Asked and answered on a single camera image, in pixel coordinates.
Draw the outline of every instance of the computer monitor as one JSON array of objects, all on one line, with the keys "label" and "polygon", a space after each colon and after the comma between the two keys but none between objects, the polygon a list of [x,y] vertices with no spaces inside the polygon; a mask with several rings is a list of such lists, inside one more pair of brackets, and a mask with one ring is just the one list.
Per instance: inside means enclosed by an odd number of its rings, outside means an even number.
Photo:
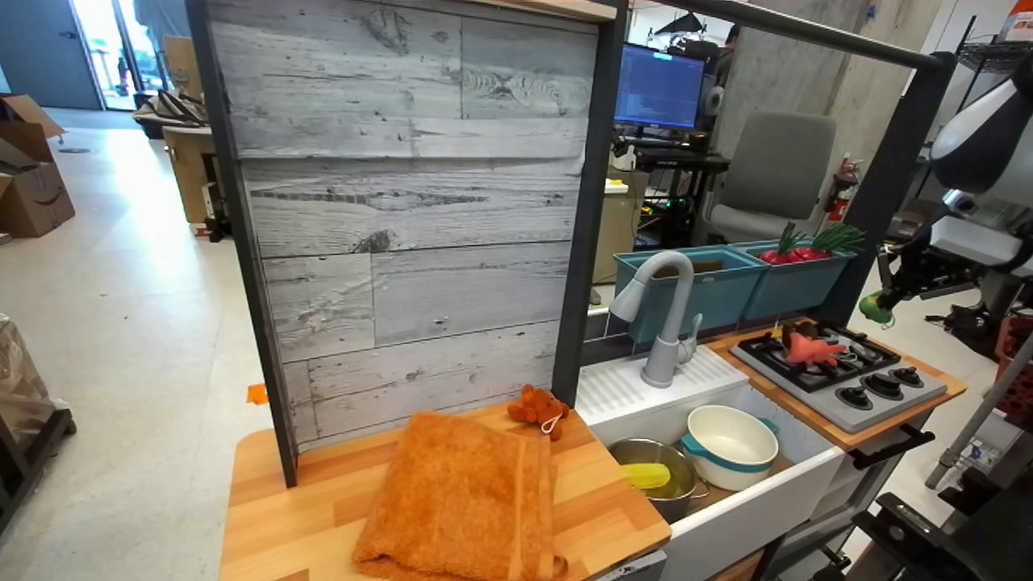
[{"label": "computer monitor", "polygon": [[687,131],[697,126],[703,61],[643,46],[622,46],[616,126]]}]

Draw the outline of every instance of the concrete floor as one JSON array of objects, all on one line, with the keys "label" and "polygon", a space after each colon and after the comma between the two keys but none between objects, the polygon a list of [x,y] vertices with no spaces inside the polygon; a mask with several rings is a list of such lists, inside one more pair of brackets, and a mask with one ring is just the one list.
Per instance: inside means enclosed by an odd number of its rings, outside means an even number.
[{"label": "concrete floor", "polygon": [[[0,240],[0,311],[81,433],[0,540],[0,577],[217,577],[234,446],[267,426],[245,403],[263,371],[236,252],[192,233],[161,146],[125,115],[60,124],[78,217],[43,240]],[[923,324],[952,299],[976,296],[906,304],[892,328],[855,324],[968,385],[938,410],[939,439],[892,476],[938,524],[949,511],[923,476],[996,377],[990,360]]]}]

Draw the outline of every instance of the pot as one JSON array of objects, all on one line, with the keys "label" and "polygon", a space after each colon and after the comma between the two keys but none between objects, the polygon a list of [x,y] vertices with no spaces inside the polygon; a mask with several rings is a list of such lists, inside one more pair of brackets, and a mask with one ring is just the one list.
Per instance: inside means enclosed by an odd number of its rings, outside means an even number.
[{"label": "pot", "polygon": [[778,436],[758,416],[737,407],[697,407],[684,428],[682,446],[703,481],[742,489],[773,473]]},{"label": "pot", "polygon": [[676,446],[655,439],[622,439],[609,446],[609,454],[619,465],[660,460],[671,470],[671,481],[664,486],[643,489],[668,524],[687,516],[690,502],[700,498],[690,457]]}]

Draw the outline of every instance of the kitchen counter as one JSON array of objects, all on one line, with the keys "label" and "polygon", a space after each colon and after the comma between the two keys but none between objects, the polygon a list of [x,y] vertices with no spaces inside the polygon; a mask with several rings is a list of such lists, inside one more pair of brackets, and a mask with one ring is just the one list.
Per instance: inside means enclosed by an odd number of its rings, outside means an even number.
[{"label": "kitchen counter", "polygon": [[[525,428],[503,407],[470,412],[493,428]],[[270,433],[239,443],[224,540],[224,577],[363,577],[352,546],[378,498],[395,451],[395,433],[304,451],[296,486],[283,486]],[[561,423],[555,460],[555,551],[569,577],[591,577],[616,563],[668,541],[668,524],[634,489],[609,451],[578,412]]]},{"label": "kitchen counter", "polygon": [[903,426],[903,423],[912,423],[912,421],[919,421],[919,416],[926,416],[931,410],[938,410],[938,407],[955,400],[959,395],[966,395],[966,385],[962,385],[959,377],[952,377],[952,375],[945,375],[944,367],[933,367],[933,366],[926,366],[926,360],[919,360],[919,359],[912,359],[906,351],[892,348],[892,351],[901,354],[903,366],[913,366],[917,371],[944,382],[945,391],[944,391],[939,397],[931,397],[931,400],[923,400],[923,403],[897,412],[897,416],[892,416],[892,421],[883,421],[883,423],[876,423],[876,426],[870,426],[870,428],[846,433],[846,428],[839,428],[838,423],[829,423],[826,416],[820,416],[815,407],[808,407],[803,400],[790,397],[785,386],[773,385],[765,375],[753,371],[748,366],[742,366],[742,360],[734,354],[734,345],[737,345],[737,342],[753,339],[753,336],[763,336],[763,333],[770,333],[770,326],[765,326],[765,328],[748,328],[748,333],[727,333],[727,336],[711,339],[707,345],[711,345],[717,354],[723,354],[729,366],[737,366],[737,367],[748,377],[748,385],[753,385],[757,391],[763,391],[770,400],[776,400],[778,407],[785,407],[787,412],[793,412],[802,423],[808,423],[811,428],[816,428],[820,436],[826,436],[829,443],[838,443],[838,446],[846,450],[846,451],[861,450],[864,443],[876,443],[876,439],[896,433],[897,426]]}]

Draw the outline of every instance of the faucet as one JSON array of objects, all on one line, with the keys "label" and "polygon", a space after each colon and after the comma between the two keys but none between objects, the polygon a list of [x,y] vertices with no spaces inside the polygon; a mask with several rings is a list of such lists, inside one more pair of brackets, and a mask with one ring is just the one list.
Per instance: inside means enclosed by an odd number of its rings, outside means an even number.
[{"label": "faucet", "polygon": [[614,296],[614,306],[609,306],[609,312],[616,318],[634,324],[637,312],[638,312],[647,284],[663,267],[676,267],[679,270],[679,288],[676,288],[676,299],[668,306],[664,328],[655,336],[651,351],[648,351],[647,367],[643,367],[643,382],[651,385],[651,386],[671,386],[679,366],[687,360],[690,351],[695,351],[695,339],[687,339],[687,345],[679,342],[682,317],[684,317],[690,281],[695,281],[690,259],[682,255],[682,252],[655,252],[648,260],[638,263],[637,277]]}]

